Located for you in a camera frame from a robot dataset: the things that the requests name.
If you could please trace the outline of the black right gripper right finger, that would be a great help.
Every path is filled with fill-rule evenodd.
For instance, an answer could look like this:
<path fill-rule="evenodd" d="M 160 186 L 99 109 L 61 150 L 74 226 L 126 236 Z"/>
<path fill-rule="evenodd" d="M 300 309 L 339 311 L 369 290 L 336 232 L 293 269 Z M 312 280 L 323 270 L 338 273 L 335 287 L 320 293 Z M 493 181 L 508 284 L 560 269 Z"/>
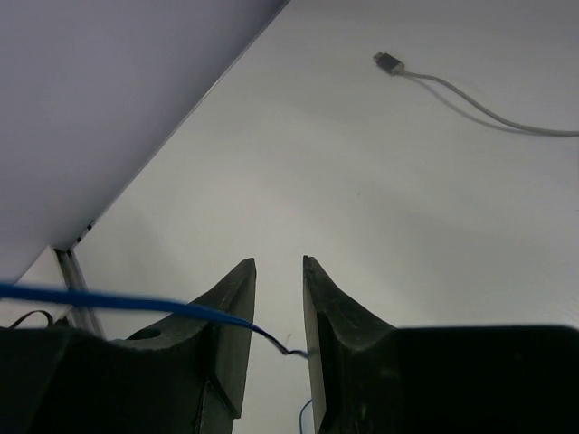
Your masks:
<path fill-rule="evenodd" d="M 318 433 L 575 433 L 578 332 L 564 325 L 397 328 L 303 260 Z"/>

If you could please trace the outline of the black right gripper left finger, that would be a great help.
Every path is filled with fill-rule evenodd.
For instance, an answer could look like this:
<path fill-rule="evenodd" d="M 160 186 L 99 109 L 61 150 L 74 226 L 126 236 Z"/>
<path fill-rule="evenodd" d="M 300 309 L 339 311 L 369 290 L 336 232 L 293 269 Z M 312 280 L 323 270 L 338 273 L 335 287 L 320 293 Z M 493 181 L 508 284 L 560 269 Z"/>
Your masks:
<path fill-rule="evenodd" d="M 126 340 L 63 326 L 1 332 L 4 433 L 229 433 L 252 334 L 167 316 Z"/>

